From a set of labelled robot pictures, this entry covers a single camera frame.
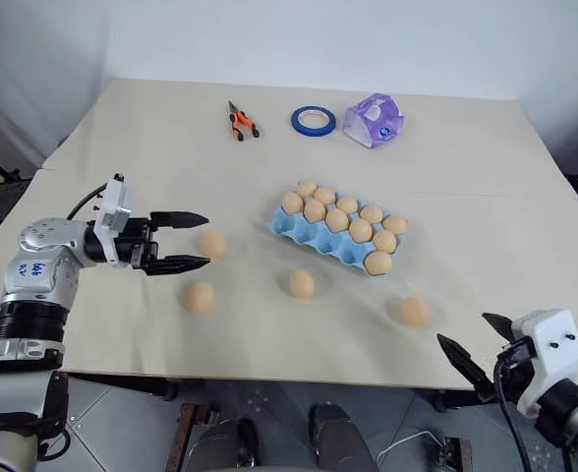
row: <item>pliers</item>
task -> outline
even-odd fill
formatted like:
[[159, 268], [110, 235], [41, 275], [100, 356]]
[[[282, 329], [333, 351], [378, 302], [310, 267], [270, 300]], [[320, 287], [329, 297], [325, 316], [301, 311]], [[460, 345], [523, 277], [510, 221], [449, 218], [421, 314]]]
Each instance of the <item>pliers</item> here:
[[230, 123], [232, 123], [232, 134], [238, 141], [243, 140], [243, 133], [237, 128], [239, 123], [249, 127], [252, 130], [252, 136], [258, 138], [260, 136], [259, 130], [257, 130], [257, 125], [246, 116], [246, 114], [239, 110], [234, 103], [228, 100], [228, 106], [230, 107]]

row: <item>brown egg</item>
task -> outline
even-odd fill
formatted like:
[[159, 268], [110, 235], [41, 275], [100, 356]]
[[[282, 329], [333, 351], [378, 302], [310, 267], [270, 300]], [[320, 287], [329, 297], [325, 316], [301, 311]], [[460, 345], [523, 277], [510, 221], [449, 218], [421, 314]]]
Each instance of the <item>brown egg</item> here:
[[306, 197], [312, 197], [317, 188], [318, 184], [316, 184], [313, 180], [303, 180], [300, 182], [300, 184], [298, 184], [296, 194], [305, 199]]
[[400, 322], [408, 326], [426, 326], [431, 321], [431, 309], [424, 298], [409, 297], [400, 304]]
[[377, 224], [383, 220], [383, 210], [376, 205], [368, 205], [361, 208], [359, 216], [370, 224]]
[[348, 229], [348, 215], [339, 208], [333, 208], [326, 215], [326, 226], [333, 233]]
[[377, 251], [391, 254], [396, 249], [396, 237], [384, 229], [376, 232], [372, 242], [375, 243]]
[[188, 312], [200, 315], [212, 306], [214, 289], [208, 282], [196, 282], [187, 288], [184, 294], [184, 308]]
[[200, 239], [200, 252], [207, 258], [221, 259], [226, 255], [226, 239], [217, 231], [208, 231]]
[[351, 222], [349, 231], [355, 243], [367, 243], [372, 239], [372, 226], [362, 218]]
[[342, 197], [337, 201], [337, 207], [347, 214], [356, 213], [359, 209], [359, 204], [352, 197]]
[[407, 221], [399, 214], [393, 214], [383, 221], [383, 228], [395, 236], [399, 236], [407, 231]]
[[313, 193], [313, 198], [319, 200], [325, 205], [334, 204], [336, 200], [335, 193], [330, 189], [326, 189], [325, 187], [319, 187]]
[[316, 283], [306, 270], [294, 270], [289, 277], [289, 291], [296, 298], [311, 298], [316, 291]]
[[364, 260], [364, 267], [370, 275], [383, 275], [391, 270], [391, 256], [383, 251], [374, 251]]
[[282, 201], [280, 202], [280, 206], [287, 214], [293, 214], [302, 211], [304, 205], [305, 203], [302, 198], [295, 192], [287, 192], [282, 196]]
[[309, 223], [322, 221], [326, 216], [326, 208], [319, 200], [310, 200], [305, 205], [305, 218]]

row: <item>tape roll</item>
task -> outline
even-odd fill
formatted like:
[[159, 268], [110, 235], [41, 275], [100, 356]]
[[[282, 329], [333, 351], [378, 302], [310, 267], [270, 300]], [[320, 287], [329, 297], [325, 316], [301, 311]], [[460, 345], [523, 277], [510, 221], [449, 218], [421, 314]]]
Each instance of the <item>tape roll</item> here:
[[[305, 115], [318, 115], [328, 120], [321, 128], [309, 128], [302, 124], [300, 119]], [[335, 115], [333, 115], [330, 111], [321, 106], [303, 106], [302, 108], [298, 108], [296, 111], [293, 112], [291, 115], [291, 125], [294, 129], [305, 136], [325, 136], [328, 133], [332, 132], [337, 125], [337, 120], [335, 120]]]

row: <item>purple tissue box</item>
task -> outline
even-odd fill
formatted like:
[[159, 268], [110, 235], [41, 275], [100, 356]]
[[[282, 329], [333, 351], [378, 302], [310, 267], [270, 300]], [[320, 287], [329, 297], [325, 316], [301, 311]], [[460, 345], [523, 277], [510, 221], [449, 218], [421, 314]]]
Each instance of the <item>purple tissue box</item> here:
[[344, 133], [366, 148], [376, 148], [400, 133], [404, 119], [391, 96], [374, 93], [346, 110]]

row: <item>blue egg carton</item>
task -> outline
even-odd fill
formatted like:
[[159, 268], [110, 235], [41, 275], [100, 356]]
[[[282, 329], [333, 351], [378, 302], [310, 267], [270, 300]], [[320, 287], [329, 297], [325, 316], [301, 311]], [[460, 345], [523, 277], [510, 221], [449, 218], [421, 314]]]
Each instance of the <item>blue egg carton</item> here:
[[[344, 195], [337, 193], [337, 199]], [[358, 200], [359, 211], [367, 205], [368, 202]], [[327, 211], [336, 208], [335, 204], [326, 206]], [[392, 215], [391, 211], [383, 210], [383, 219]], [[350, 221], [359, 219], [359, 214], [350, 213]], [[369, 253], [376, 251], [375, 244], [370, 241], [367, 243], [356, 243], [350, 236], [348, 230], [333, 233], [328, 229], [325, 221], [309, 223], [301, 213], [287, 214], [281, 206], [277, 206], [273, 212], [273, 219], [266, 225], [267, 229], [278, 236], [286, 236], [293, 240], [294, 243], [311, 246], [320, 254], [333, 256], [347, 266], [355, 266], [367, 273], [364, 267], [364, 259]], [[373, 234], [383, 229], [380, 223], [373, 224]], [[404, 235], [396, 236], [396, 249], [390, 255], [392, 262], [396, 257], [398, 248], [404, 239]]]

